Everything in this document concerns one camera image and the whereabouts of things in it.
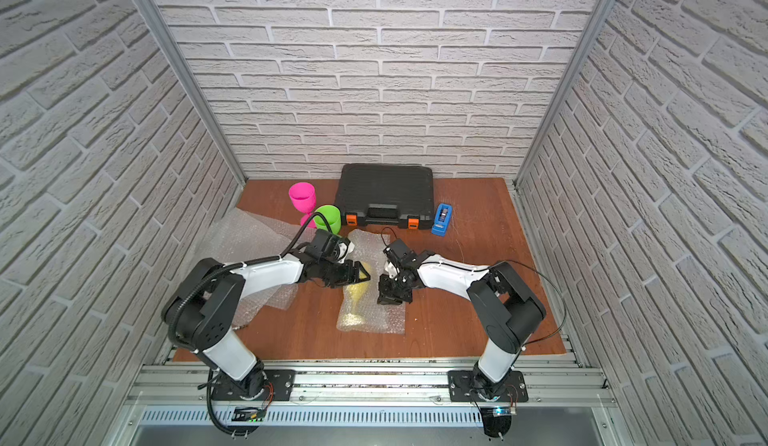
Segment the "brown tabletop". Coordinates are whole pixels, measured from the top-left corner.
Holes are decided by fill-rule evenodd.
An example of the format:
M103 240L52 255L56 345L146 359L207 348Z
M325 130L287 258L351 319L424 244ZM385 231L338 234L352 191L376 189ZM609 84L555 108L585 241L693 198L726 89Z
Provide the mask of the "brown tabletop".
M299 224L302 213L288 198L294 180L254 180L246 184L237 207L263 216ZM332 204L338 180L308 180L317 204ZM534 266L517 213L500 178L435 180L435 204L453 206L453 218L445 237L430 230L396 229L414 251L430 249L448 259L470 264L493 264L515 259ZM380 232L384 226L365 226ZM344 226L341 234L351 230ZM520 276L542 300L548 314L533 338L554 331L554 318L538 276L514 265ZM341 332L336 320L343 300L340 288L321 288L309 282L299 288L291 306L283 311L265 306L247 328L237 332L245 345L262 359L338 358L444 358L479 356L488 337L472 304L441 289L413 292L406 307L406 334ZM527 347L525 354L565 353L560 335ZM179 350L175 361L197 361Z

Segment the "black mounting plate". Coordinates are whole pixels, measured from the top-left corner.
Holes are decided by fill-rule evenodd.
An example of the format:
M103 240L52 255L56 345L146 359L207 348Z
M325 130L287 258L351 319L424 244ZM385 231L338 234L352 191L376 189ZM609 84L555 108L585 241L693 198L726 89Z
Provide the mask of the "black mounting plate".
M275 392L272 401L288 401L293 391L296 372L293 369L265 369L264 374L266 374L265 383L271 382ZM264 401L267 396L269 392L264 388L264 391L251 401ZM240 390L228 378L222 379L221 383L216 383L210 398L214 401L243 401Z
M448 390L451 392L452 402L488 402L487 399L481 398L479 394L472 389L472 375L473 373L471 370L455 370L448 372ZM523 374L520 371L510 371L504 380L504 384L511 384L511 386L507 386L506 389L512 392L512 400L514 400L514 402L528 402L528 388L525 385ZM509 403L509 393L502 393L496 402Z

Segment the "green cup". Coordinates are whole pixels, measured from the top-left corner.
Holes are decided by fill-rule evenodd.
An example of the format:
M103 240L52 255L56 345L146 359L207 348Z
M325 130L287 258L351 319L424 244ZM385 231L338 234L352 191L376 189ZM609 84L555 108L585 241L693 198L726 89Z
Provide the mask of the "green cup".
M326 204L317 208L315 211L321 212L322 215L326 217L333 234L339 234L339 230L341 230L341 211L339 211L339 208L335 207L333 204ZM321 217L315 216L313 221L318 230L326 229L326 224Z

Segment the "yellow object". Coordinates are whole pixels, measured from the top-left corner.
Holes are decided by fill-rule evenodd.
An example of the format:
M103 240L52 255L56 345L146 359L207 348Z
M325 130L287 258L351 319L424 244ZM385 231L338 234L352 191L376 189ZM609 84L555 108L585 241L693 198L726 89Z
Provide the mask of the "yellow object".
M362 267L366 271L371 271L371 267L368 263L362 262ZM357 305L360 303L360 299L368 291L370 281L358 282L353 285L344 286L344 296L352 300L352 307L350 312L341 317L341 326L360 326L366 324L366 319L357 314Z

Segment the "black cable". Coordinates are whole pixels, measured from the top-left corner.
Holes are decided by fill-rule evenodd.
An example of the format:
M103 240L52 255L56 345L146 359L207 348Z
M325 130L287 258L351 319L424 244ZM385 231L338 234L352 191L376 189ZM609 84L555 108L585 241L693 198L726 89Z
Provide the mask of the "black cable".
M208 416L210 416L210 422L214 423L216 429L230 436L247 436L249 432L253 432L258 428L258 426L249 426L248 429L241 430L229 429L227 426L223 425L216 416L216 412L214 411L214 403L211 401L211 395L214 392L213 382L211 381L213 376L214 370L211 369L208 371L208 386L205 389L205 405L208 410Z
M288 243L288 246L286 246L286 248L283 249L283 252L280 254L281 258L286 254L288 254L288 251L293 249L293 246L296 244L296 241L299 240L302 233L304 233L304 230L310 225L310 221L312 221L312 218L314 218L315 216L320 216L320 218L322 218L322 222L326 224L326 228L328 229L328 232L332 232L331 225L328 223L328 220L326 219L326 217L323 216L321 212L314 211L312 214L310 214L310 217L307 218L306 221L304 221L304 224L301 225L301 228L299 228L299 231L296 233L293 239L290 240L290 242Z
M384 241L384 230L392 231L392 236L394 236L396 240L398 238L397 238L397 233L390 226L382 228L382 231L379 233L379 236L382 238L382 242L384 243L384 247L387 248L387 247L389 247L389 244L392 244L392 241L390 241L389 244L387 244L386 241Z

